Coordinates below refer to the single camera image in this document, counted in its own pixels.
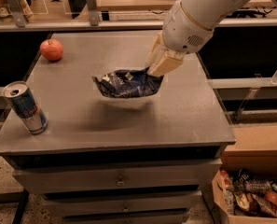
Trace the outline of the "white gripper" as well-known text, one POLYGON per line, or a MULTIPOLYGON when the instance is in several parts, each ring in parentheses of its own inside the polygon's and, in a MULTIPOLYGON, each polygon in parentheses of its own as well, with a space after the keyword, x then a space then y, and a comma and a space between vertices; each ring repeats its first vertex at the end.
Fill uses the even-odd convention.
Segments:
POLYGON ((176 1, 165 17, 148 52, 145 65, 152 77, 161 77, 183 63, 186 53, 195 53, 213 37, 213 30, 200 27, 176 1))

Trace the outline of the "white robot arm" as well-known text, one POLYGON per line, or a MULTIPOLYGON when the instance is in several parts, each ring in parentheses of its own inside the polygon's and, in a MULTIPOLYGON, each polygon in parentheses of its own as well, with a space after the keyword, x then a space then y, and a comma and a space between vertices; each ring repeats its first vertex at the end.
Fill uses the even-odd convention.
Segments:
MULTIPOLYGON (((177 0, 164 19, 162 30, 145 65, 152 77, 161 77, 180 66, 213 37, 224 18, 250 0, 177 0)), ((277 0, 271 0, 277 6, 277 0)))

